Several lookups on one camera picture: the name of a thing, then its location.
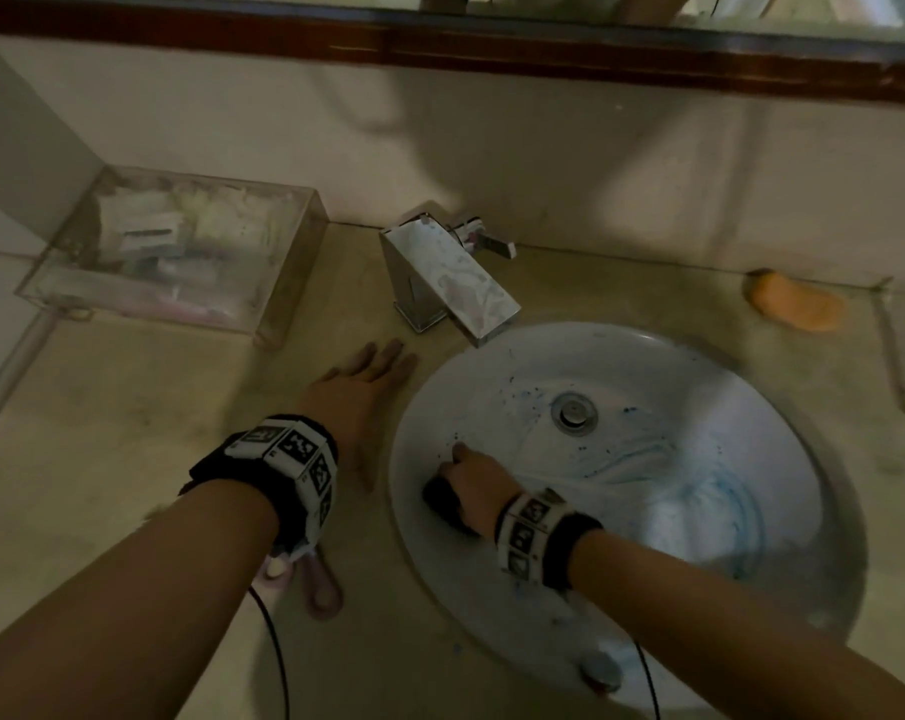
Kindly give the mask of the white round sink basin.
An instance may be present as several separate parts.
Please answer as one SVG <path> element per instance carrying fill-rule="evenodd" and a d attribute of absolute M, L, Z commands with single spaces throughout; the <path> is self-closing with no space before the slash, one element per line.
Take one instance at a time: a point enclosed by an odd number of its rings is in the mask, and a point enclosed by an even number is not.
<path fill-rule="evenodd" d="M 558 394 L 589 398 L 589 435 L 560 432 Z M 441 366 L 398 423 L 388 467 L 398 532 L 439 603 L 508 665 L 650 712 L 637 651 L 581 597 L 507 578 L 490 544 L 449 528 L 422 486 L 458 442 L 497 459 L 527 490 L 552 488 L 610 532 L 712 569 L 846 641 L 867 552 L 852 486 L 830 475 L 778 410 L 696 350 L 623 326 L 511 329 Z"/>

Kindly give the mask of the white toiletry packet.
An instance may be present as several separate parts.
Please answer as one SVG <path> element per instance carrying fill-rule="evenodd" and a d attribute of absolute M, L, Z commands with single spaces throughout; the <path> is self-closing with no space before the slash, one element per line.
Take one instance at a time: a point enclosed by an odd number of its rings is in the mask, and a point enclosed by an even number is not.
<path fill-rule="evenodd" d="M 129 216 L 115 227 L 121 257 L 170 256 L 183 252 L 187 220 L 182 212 Z"/>

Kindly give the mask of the person's right forearm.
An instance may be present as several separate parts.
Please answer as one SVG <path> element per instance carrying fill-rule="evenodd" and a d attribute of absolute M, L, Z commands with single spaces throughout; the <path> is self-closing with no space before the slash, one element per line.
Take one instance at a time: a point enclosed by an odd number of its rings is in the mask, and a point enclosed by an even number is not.
<path fill-rule="evenodd" d="M 905 720 L 905 684 L 727 580 L 603 531 L 570 585 L 732 720 Z"/>

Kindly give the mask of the black scrubbing sponge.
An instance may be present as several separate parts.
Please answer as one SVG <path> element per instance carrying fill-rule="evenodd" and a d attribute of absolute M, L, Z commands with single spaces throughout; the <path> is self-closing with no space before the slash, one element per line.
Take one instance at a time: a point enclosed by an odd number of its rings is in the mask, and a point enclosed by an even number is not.
<path fill-rule="evenodd" d="M 479 533 L 466 524 L 461 516 L 461 502 L 446 477 L 437 474 L 422 486 L 422 500 L 432 513 L 452 530 L 470 539 Z"/>

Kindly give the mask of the wood framed mirror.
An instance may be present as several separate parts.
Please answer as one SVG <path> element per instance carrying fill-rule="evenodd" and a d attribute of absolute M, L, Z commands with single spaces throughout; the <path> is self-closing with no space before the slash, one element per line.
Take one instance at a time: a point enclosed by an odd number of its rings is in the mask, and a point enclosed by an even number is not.
<path fill-rule="evenodd" d="M 263 0 L 0 0 L 0 35 L 905 106 L 905 43 Z"/>

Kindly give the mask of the person's left forearm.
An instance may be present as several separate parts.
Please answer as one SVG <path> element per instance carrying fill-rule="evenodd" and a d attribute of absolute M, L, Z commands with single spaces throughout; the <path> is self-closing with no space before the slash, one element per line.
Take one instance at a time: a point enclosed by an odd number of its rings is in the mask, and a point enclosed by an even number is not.
<path fill-rule="evenodd" d="M 277 534 L 249 485 L 179 498 L 0 632 L 0 720 L 176 720 Z"/>

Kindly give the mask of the clear acrylic amenity box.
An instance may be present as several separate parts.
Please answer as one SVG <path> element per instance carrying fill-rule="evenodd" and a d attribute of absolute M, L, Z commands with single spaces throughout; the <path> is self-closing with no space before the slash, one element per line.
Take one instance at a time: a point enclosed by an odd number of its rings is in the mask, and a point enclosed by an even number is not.
<path fill-rule="evenodd" d="M 278 350 L 328 225 L 315 189 L 105 167 L 17 294 L 75 318 L 218 329 Z"/>

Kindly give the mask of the chrome sink drain stopper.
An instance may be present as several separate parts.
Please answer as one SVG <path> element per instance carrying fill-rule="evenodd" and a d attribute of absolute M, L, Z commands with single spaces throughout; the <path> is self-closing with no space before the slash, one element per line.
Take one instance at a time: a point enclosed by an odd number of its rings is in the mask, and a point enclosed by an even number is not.
<path fill-rule="evenodd" d="M 576 391 L 560 393 L 551 402 L 551 419 L 556 428 L 572 437 L 584 437 L 596 428 L 598 410 L 593 402 Z"/>

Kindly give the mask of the person's right hand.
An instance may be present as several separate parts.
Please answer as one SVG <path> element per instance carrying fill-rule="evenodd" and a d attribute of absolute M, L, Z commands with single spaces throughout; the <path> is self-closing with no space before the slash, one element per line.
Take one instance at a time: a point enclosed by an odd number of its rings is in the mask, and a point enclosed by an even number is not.
<path fill-rule="evenodd" d="M 494 458 L 485 472 L 449 472 L 450 465 L 444 463 L 440 473 L 459 497 L 462 519 L 480 536 L 495 541 L 499 517 L 523 494 L 522 487 Z"/>

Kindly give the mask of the pile of wrapped toiletries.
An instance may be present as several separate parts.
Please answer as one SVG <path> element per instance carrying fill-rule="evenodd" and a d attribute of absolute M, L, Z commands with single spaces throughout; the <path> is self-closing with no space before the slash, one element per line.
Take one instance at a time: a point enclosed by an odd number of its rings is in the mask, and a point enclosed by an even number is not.
<path fill-rule="evenodd" d="M 146 290 L 146 301 L 179 317 L 235 325 L 249 316 L 278 246 L 280 198 L 245 187 L 177 183 L 166 187 L 117 187 L 99 193 L 99 264 L 118 266 L 121 277 Z M 120 220 L 158 212 L 182 212 L 187 239 L 181 254 L 121 257 L 115 227 Z"/>

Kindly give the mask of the person's left hand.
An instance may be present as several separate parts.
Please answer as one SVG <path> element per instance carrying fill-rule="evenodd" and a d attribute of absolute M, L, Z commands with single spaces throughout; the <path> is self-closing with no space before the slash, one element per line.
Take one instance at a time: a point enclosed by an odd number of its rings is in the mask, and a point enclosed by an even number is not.
<path fill-rule="evenodd" d="M 307 386 L 297 399 L 293 413 L 326 428 L 338 447 L 339 471 L 358 479 L 371 493 L 376 483 L 386 412 L 403 385 L 375 388 L 351 381 L 350 359 Z"/>

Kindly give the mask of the orange soap bar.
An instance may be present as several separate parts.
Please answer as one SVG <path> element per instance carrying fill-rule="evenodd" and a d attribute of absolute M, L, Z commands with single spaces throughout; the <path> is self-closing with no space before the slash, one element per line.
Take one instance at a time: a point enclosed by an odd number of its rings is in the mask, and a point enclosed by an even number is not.
<path fill-rule="evenodd" d="M 830 333 L 843 323 L 845 302 L 832 292 L 764 268 L 747 274 L 746 302 L 771 322 L 806 333 Z"/>

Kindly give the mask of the chrome square faucet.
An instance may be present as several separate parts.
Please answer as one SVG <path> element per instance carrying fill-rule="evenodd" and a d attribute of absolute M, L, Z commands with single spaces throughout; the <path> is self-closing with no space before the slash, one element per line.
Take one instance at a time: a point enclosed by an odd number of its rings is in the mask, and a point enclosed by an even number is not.
<path fill-rule="evenodd" d="M 446 221 L 412 211 L 378 233 L 394 306 L 422 334 L 450 320 L 479 348 L 517 318 L 518 302 L 470 255 Z"/>

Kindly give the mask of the black marker wristband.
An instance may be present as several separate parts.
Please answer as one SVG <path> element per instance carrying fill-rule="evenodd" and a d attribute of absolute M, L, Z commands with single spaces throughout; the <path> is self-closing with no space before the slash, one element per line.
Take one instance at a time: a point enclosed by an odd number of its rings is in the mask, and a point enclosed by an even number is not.
<path fill-rule="evenodd" d="M 278 517 L 271 555 L 291 564 L 318 547 L 337 494 L 338 457 L 324 426 L 300 414 L 274 414 L 200 459 L 179 496 L 219 480 L 252 487 Z"/>
<path fill-rule="evenodd" d="M 550 487 L 522 493 L 496 520 L 497 562 L 514 580 L 567 593 L 574 547 L 585 535 L 603 530 L 599 520 L 574 508 Z"/>

